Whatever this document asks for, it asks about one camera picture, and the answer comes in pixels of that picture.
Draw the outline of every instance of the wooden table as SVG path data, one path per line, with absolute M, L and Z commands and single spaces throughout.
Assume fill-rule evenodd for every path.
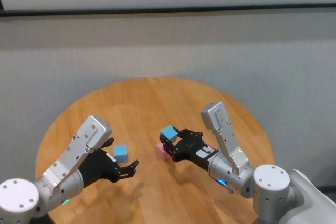
M 64 206 L 50 212 L 56 224 L 70 223 L 252 223 L 252 200 L 227 190 L 188 161 L 157 157 L 159 132 L 167 125 L 204 133 L 200 111 L 223 101 L 235 135 L 254 166 L 272 164 L 266 133 L 237 101 L 204 84 L 174 78 L 144 78 L 118 82 L 90 93 L 69 106 L 45 134 L 36 159 L 39 177 L 63 152 L 71 136 L 89 115 L 100 116 L 113 129 L 113 146 L 126 144 L 129 161 L 139 160 L 133 178 L 117 183 L 100 180 Z

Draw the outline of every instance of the green led light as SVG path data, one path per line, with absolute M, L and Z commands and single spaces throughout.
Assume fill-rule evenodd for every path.
M 70 199 L 66 199 L 62 202 L 62 205 L 65 205 L 66 203 L 68 203 L 70 201 Z

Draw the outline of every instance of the white wall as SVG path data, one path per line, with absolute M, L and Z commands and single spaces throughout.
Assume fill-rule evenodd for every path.
M 0 180 L 34 177 L 55 117 L 143 76 L 230 94 L 267 131 L 278 165 L 336 183 L 336 12 L 287 10 L 0 20 Z

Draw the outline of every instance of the pink block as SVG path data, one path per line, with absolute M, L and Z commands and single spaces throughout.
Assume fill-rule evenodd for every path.
M 159 143 L 156 145 L 156 154 L 162 159 L 169 159 L 170 155 L 163 149 L 163 144 Z

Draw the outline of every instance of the blue block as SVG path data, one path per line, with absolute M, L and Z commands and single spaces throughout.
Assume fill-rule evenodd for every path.
M 128 154 L 126 145 L 115 146 L 113 148 L 114 158 L 117 163 L 127 163 L 128 162 Z
M 168 138 L 169 141 L 174 143 L 177 139 L 177 132 L 174 130 L 172 126 L 167 126 L 164 128 L 161 132 L 160 135 L 164 135 L 166 138 Z

